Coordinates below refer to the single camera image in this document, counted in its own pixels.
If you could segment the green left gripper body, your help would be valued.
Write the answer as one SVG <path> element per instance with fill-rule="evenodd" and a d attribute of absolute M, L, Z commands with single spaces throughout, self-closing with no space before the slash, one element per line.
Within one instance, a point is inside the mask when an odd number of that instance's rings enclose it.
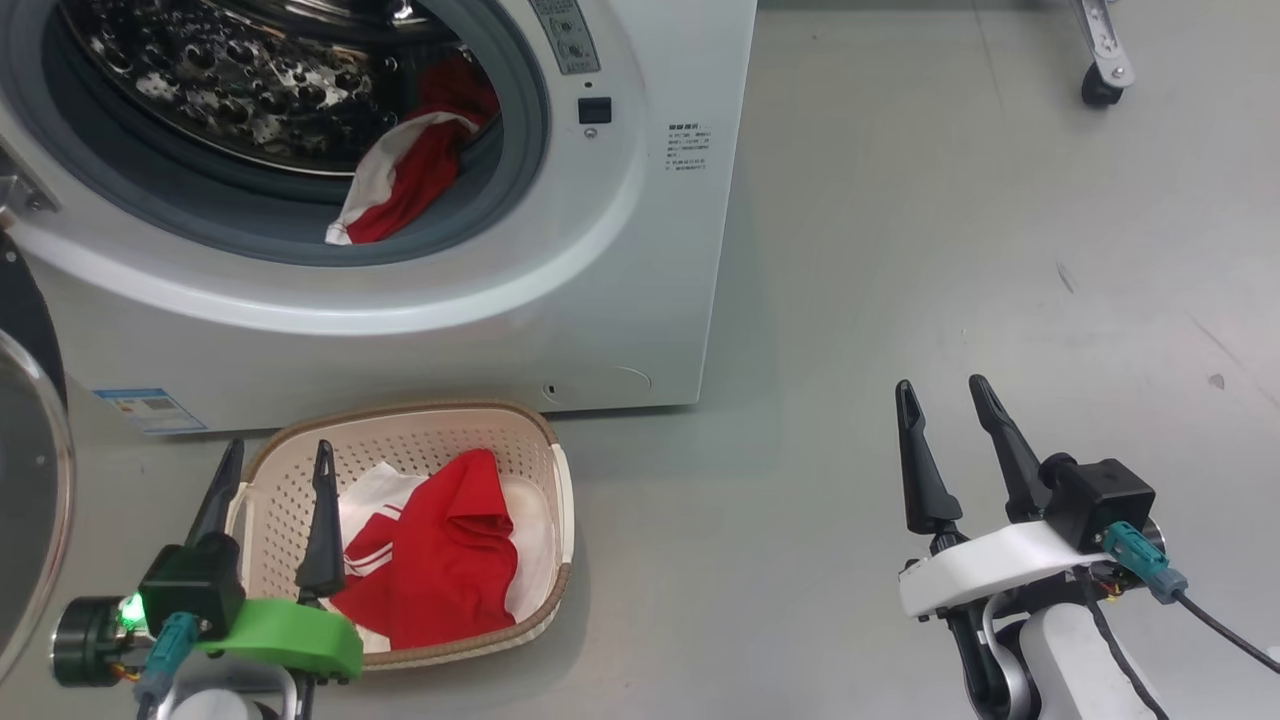
<path fill-rule="evenodd" d="M 287 719 L 311 719 L 317 685 L 364 674 L 364 642 L 347 618 L 283 598 L 246 601 L 225 637 L 195 648 L 283 670 L 294 692 Z"/>

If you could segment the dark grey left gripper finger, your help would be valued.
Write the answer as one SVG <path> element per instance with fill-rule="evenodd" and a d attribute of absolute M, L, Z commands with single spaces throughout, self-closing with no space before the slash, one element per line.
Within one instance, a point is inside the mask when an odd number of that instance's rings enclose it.
<path fill-rule="evenodd" d="M 221 533 L 225 528 L 230 501 L 241 484 L 244 462 L 244 442 L 233 439 L 225 448 L 210 482 L 195 521 L 186 537 L 186 546 L 196 546 L 205 536 Z"/>
<path fill-rule="evenodd" d="M 296 573 L 298 603 L 319 603 L 346 587 L 339 492 L 332 445 L 320 439 L 312 477 L 314 511 L 306 551 Z"/>

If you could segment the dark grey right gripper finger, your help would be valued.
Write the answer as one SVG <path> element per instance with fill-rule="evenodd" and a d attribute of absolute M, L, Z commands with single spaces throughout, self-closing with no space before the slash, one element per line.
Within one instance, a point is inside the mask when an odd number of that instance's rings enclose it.
<path fill-rule="evenodd" d="M 968 380 L 975 414 L 997 455 L 1007 492 L 1005 512 L 1010 523 L 1037 521 L 1050 502 L 1051 491 L 1041 480 L 1041 461 L 984 375 Z"/>
<path fill-rule="evenodd" d="M 910 380 L 895 388 L 902 498 L 908 529 L 919 536 L 957 532 L 959 501 L 947 491 L 925 437 L 925 414 Z"/>

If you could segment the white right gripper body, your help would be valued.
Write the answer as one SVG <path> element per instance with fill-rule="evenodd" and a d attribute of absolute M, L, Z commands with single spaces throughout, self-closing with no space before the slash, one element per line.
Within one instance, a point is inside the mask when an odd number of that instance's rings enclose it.
<path fill-rule="evenodd" d="M 1105 561 L 1080 553 L 1044 521 L 1005 527 L 975 539 L 943 534 L 941 550 L 911 560 L 899 574 L 910 618 L 938 618 L 951 632 L 966 694 L 979 719 L 1032 719 L 1034 682 L 997 641 L 995 615 L 1020 588 Z"/>

